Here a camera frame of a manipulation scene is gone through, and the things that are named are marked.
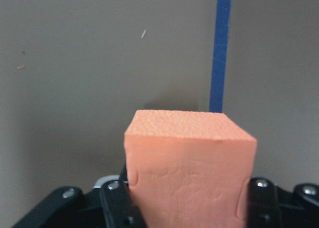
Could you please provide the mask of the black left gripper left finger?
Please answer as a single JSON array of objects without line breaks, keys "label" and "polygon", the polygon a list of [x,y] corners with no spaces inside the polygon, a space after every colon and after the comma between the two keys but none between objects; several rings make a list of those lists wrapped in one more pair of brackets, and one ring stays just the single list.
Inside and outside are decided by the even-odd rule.
[{"label": "black left gripper left finger", "polygon": [[99,179],[99,197],[107,228],[146,228],[147,224],[129,191],[127,166],[119,175]]}]

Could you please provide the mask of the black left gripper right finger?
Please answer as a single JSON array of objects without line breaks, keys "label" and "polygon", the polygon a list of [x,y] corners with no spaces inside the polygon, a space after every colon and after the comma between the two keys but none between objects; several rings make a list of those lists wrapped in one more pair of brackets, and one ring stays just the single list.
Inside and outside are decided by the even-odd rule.
[{"label": "black left gripper right finger", "polygon": [[282,228],[283,226],[276,186],[265,178],[252,178],[248,183],[246,227]]}]

